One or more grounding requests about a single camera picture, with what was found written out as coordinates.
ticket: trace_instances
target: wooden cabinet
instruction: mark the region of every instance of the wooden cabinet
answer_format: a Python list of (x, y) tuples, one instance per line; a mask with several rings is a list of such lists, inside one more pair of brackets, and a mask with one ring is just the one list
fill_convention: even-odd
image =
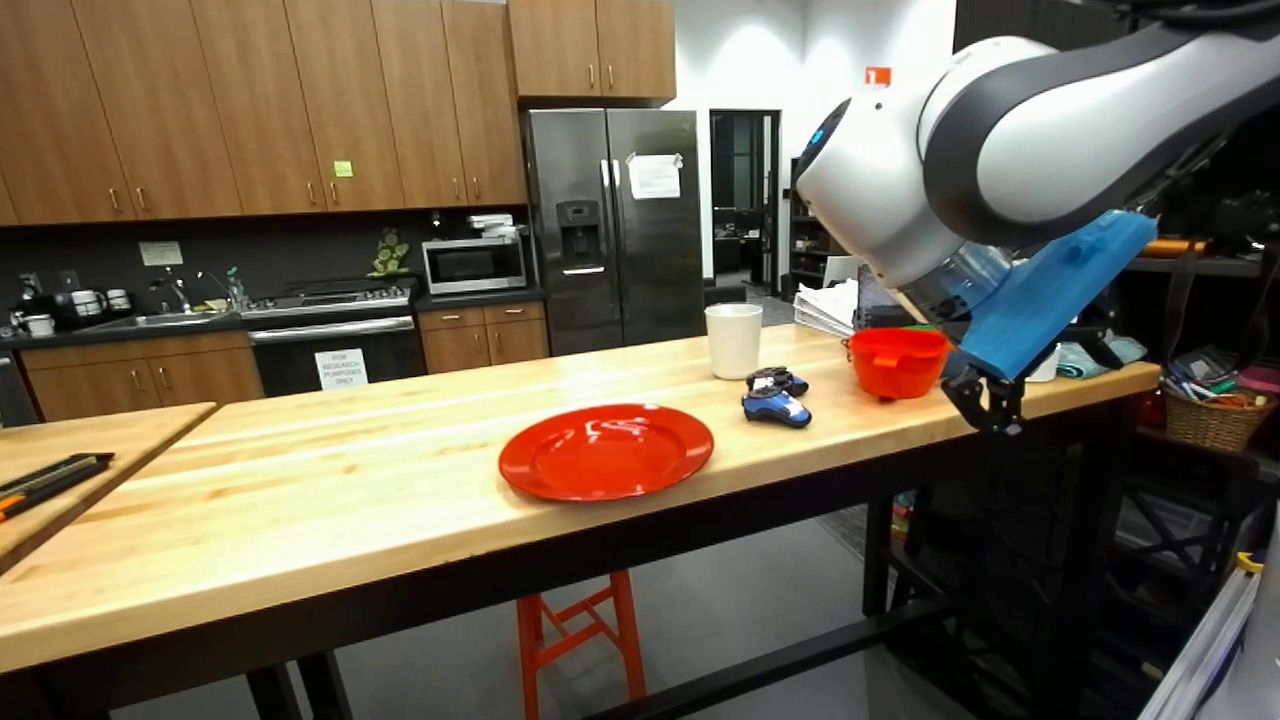
[(313, 118), (282, 0), (191, 0), (240, 206), (320, 213)]
[(131, 217), (236, 217), (236, 174), (191, 4), (71, 0), (71, 8), (127, 174), (120, 203)]
[(446, 4), (453, 106), (467, 168), (467, 203), (524, 203), (522, 106), (509, 8)]
[(406, 206), (373, 4), (285, 0), (285, 17), (313, 115), (325, 206)]
[(0, 223), (15, 223), (15, 206), (9, 199), (9, 182), (0, 182)]
[(673, 0), (512, 0), (522, 97), (675, 97)]
[(127, 217), (125, 170), (68, 0), (5, 0), (0, 98), (14, 219)]
[(427, 373), (548, 355), (543, 304), (448, 307), (422, 315)]
[(246, 330), (21, 352), (46, 421), (260, 397)]
[(509, 13), (462, 0), (373, 0), (373, 13), (409, 203), (524, 203)]

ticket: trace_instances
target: knife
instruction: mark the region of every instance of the knife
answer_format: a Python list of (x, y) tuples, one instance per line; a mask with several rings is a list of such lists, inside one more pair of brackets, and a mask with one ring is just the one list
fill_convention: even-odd
[(0, 522), (111, 469), (118, 451), (75, 451), (0, 482)]

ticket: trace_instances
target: kitchen counter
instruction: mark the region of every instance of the kitchen counter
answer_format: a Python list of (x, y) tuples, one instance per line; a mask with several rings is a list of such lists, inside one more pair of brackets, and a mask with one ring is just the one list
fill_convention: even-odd
[(204, 330), (246, 330), (240, 315), (222, 315), (209, 322), (157, 322), (142, 326), (131, 315), (118, 315), (103, 322), (84, 322), (56, 336), (0, 336), (0, 347), (23, 352), (23, 347), (75, 347), (75, 344), (120, 344), (120, 338), (157, 338), (157, 336), (204, 336)]
[[(493, 304), (540, 304), (540, 301), (543, 301), (540, 288), (522, 288), (522, 291), (474, 291), (474, 294), (422, 294), (412, 307), (437, 312), (437, 307), (493, 307)], [(23, 347), (120, 344), (120, 338), (154, 338), (154, 336), (250, 330), (260, 322), (282, 322), (282, 318), (216, 315), (209, 322), (142, 326), (131, 315), (118, 315), (118, 318), (56, 330), (56, 336), (0, 336), (0, 347), (23, 352)]]
[[(833, 336), (769, 326), (759, 358), (813, 383), (813, 428), (749, 425), (743, 387), (707, 376), (706, 338), (228, 405), (0, 575), (0, 672), (971, 435), (941, 390), (905, 405), (856, 390)], [(1024, 411), (1109, 405), (1156, 376), (1131, 364), (1032, 383)], [(701, 416), (714, 463), (673, 490), (597, 508), (538, 502), (500, 480), (509, 435), (611, 399)]]
[(0, 428), (0, 480), (35, 471), (71, 451), (118, 451), (118, 461), (100, 474), (0, 522), (0, 573), (23, 560), (61, 528), (68, 528), (84, 508), (94, 508), (120, 480), (127, 480), (138, 469), (162, 456), (176, 435), (196, 428), (209, 411), (211, 405), (176, 405), (176, 408), (154, 408), (154, 411)]
[(540, 304), (540, 288), (512, 288), (512, 291), (462, 291), (462, 294), (422, 294), (412, 307), (415, 312), (437, 312), (437, 307), (493, 307), (493, 304)]

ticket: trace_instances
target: sink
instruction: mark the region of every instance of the sink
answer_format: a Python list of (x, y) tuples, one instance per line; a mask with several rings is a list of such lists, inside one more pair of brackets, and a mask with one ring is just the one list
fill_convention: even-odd
[(180, 326), (180, 322), (211, 322), (216, 315), (196, 312), (157, 312), (157, 315), (131, 315), (138, 326)]

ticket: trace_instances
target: microwave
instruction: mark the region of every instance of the microwave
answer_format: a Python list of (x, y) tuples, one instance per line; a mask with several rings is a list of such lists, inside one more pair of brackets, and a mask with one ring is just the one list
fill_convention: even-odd
[(423, 283), (434, 294), (529, 288), (522, 230), (423, 240)]

